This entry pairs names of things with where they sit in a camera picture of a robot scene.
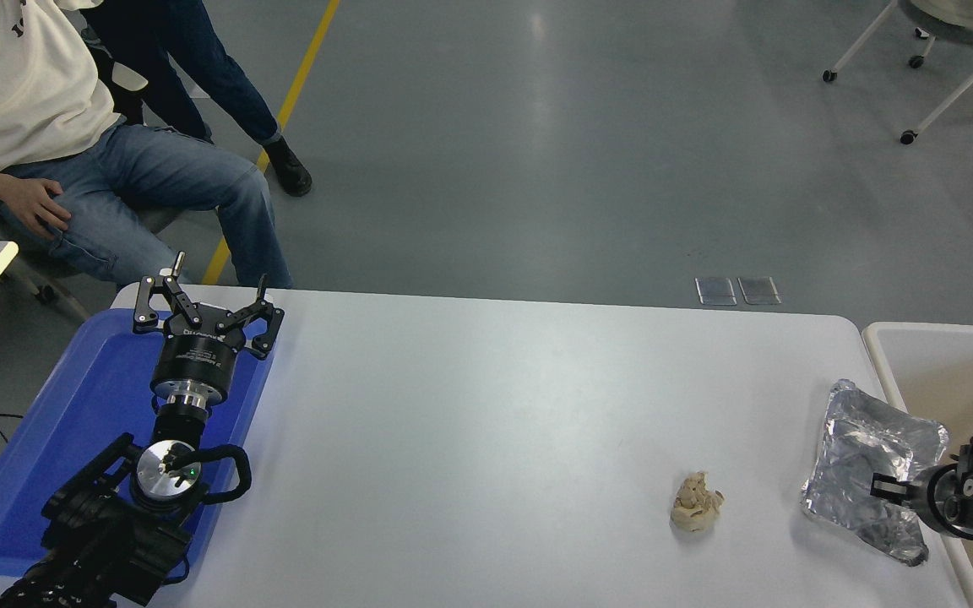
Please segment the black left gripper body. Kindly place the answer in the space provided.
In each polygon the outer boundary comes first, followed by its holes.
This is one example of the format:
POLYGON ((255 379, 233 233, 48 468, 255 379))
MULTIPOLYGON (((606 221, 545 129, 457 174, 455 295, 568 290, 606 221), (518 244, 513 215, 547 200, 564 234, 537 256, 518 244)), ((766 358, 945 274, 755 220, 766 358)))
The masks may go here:
POLYGON ((228 334, 204 334, 185 328, 180 334, 163 331, 165 343, 151 378, 155 394, 168 394, 181 383, 200 383, 210 394, 227 394, 238 353, 246 345, 242 328, 228 334))

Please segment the person's right hand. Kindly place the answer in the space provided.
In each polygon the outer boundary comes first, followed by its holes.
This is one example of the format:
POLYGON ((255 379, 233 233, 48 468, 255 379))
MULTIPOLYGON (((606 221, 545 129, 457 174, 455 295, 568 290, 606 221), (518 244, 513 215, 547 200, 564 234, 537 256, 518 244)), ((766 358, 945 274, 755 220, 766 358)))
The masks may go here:
POLYGON ((0 176, 0 200, 20 224, 43 240, 68 231, 71 214, 55 201, 64 188, 50 178, 0 176))

